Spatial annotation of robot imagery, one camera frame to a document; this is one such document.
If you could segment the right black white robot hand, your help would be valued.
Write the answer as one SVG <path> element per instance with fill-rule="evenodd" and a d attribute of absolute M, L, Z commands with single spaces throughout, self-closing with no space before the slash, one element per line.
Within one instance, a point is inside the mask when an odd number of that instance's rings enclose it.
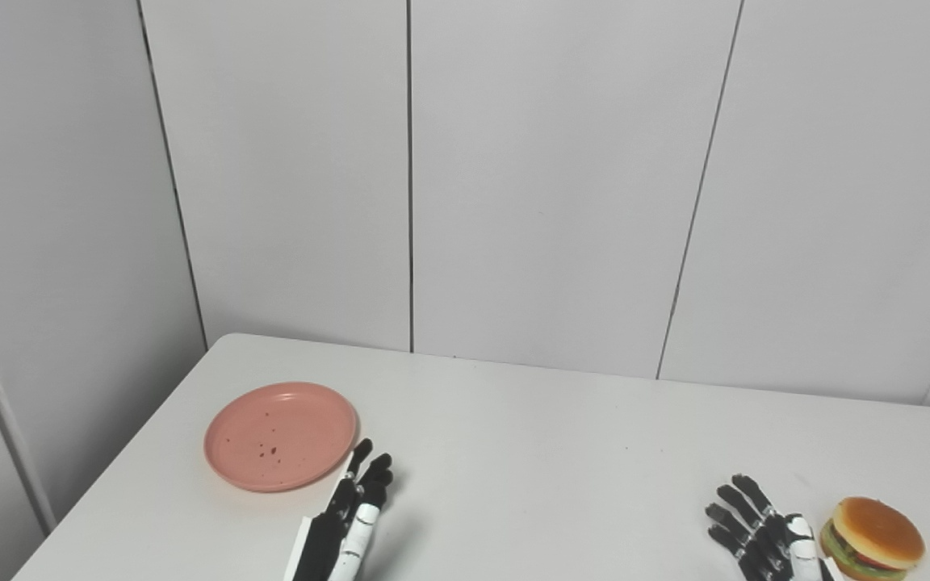
<path fill-rule="evenodd" d="M 734 474 L 705 508 L 708 536 L 734 558 L 745 580 L 843 580 L 800 512 L 780 512 L 749 475 Z"/>

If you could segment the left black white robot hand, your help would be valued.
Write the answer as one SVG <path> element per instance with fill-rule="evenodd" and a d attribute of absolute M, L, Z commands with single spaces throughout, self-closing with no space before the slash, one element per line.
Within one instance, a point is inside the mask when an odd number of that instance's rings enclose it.
<path fill-rule="evenodd" d="M 367 555 L 392 484 L 392 456 L 383 453 L 369 466 L 373 441 L 362 439 L 324 510 L 303 518 L 284 580 L 355 580 Z"/>

